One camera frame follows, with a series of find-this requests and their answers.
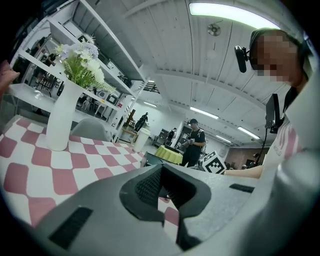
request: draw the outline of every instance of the person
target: person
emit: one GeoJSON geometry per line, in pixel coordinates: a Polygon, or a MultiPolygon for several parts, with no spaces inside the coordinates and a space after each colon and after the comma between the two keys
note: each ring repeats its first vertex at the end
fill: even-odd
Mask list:
{"type": "Polygon", "coordinates": [[[263,165],[245,170],[227,170],[225,175],[259,178],[264,170],[275,169],[285,159],[303,148],[286,116],[286,109],[304,89],[316,68],[315,55],[309,40],[298,40],[279,29],[261,28],[251,34],[249,61],[258,75],[275,77],[291,88],[285,96],[283,123],[265,156],[263,165]]]}
{"type": "Polygon", "coordinates": [[[165,140],[165,144],[168,145],[168,146],[171,146],[172,144],[172,139],[174,139],[177,135],[177,128],[173,128],[168,136],[166,137],[166,140],[165,140]]]}
{"type": "Polygon", "coordinates": [[[140,117],[139,121],[135,124],[135,131],[139,132],[139,130],[144,126],[145,122],[148,121],[148,112],[140,117]]]}
{"type": "Polygon", "coordinates": [[[182,144],[187,146],[185,153],[183,154],[181,166],[187,167],[195,166],[201,155],[201,148],[206,144],[205,132],[198,127],[198,121],[196,119],[190,120],[192,132],[189,135],[188,140],[182,144]]]}

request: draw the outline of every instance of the gray surface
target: gray surface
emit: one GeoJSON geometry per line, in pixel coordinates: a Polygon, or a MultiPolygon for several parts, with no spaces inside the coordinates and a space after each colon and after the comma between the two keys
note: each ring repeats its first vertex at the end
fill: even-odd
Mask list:
{"type": "Polygon", "coordinates": [[[211,189],[211,200],[202,213],[196,217],[184,219],[188,234],[201,241],[205,241],[228,224],[251,196],[250,193],[235,190],[229,186],[237,183],[256,187],[258,182],[255,178],[227,176],[183,168],[175,164],[169,165],[203,181],[211,189]]]}
{"type": "MultiPolygon", "coordinates": [[[[212,193],[202,213],[185,220],[188,234],[205,241],[183,255],[274,255],[286,244],[319,196],[319,156],[319,151],[297,153],[282,163],[278,170],[265,170],[258,181],[172,165],[205,182],[212,193]],[[257,186],[251,195],[246,196],[244,192],[229,188],[232,183],[257,186]]],[[[137,169],[88,185],[45,216],[36,228],[37,235],[48,237],[81,205],[94,209],[94,212],[71,245],[71,253],[139,256],[180,254],[180,248],[167,237],[160,223],[139,221],[127,212],[119,200],[119,192],[125,182],[154,167],[157,166],[137,169]]]]}
{"type": "Polygon", "coordinates": [[[154,166],[91,183],[50,211],[36,227],[36,233],[48,237],[81,205],[93,209],[93,213],[71,244],[71,253],[86,256],[180,253],[181,249],[167,236],[161,222],[138,220],[119,199],[124,183],[154,166]]]}
{"type": "MultiPolygon", "coordinates": [[[[313,153],[300,152],[281,164],[278,170],[265,170],[258,180],[251,197],[237,215],[224,228],[210,237],[210,239],[186,251],[183,255],[205,256],[212,255],[212,252],[218,256],[274,255],[274,252],[288,241],[288,238],[293,234],[297,225],[306,217],[306,213],[312,209],[313,203],[315,202],[315,195],[319,195],[319,166],[319,151],[313,153]],[[300,177],[293,177],[293,180],[290,180],[290,175],[286,174],[288,172],[300,172],[301,175],[300,177]],[[259,223],[259,220],[263,219],[259,217],[264,216],[262,213],[265,207],[269,201],[274,200],[278,195],[277,191],[272,191],[274,179],[277,176],[282,176],[281,178],[289,192],[293,192],[293,190],[296,189],[295,193],[300,194],[303,188],[304,196],[306,193],[309,193],[309,199],[306,204],[303,205],[303,214],[301,214],[299,210],[296,216],[294,216],[296,214],[294,209],[299,207],[299,205],[294,203],[293,208],[288,208],[285,202],[289,197],[283,199],[283,201],[276,206],[275,214],[269,217],[271,222],[261,225],[263,221],[259,223]],[[294,186],[297,182],[300,183],[300,187],[294,186]],[[294,219],[296,222],[287,221],[288,219],[294,219]]],[[[291,199],[295,197],[294,193],[289,194],[291,199]]]]}

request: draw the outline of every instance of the round table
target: round table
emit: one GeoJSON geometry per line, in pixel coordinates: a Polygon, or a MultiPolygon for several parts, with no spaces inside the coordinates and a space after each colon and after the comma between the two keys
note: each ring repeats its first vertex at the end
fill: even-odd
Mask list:
{"type": "Polygon", "coordinates": [[[154,155],[177,165],[182,163],[183,158],[182,154],[167,149],[163,145],[158,148],[154,155]]]}

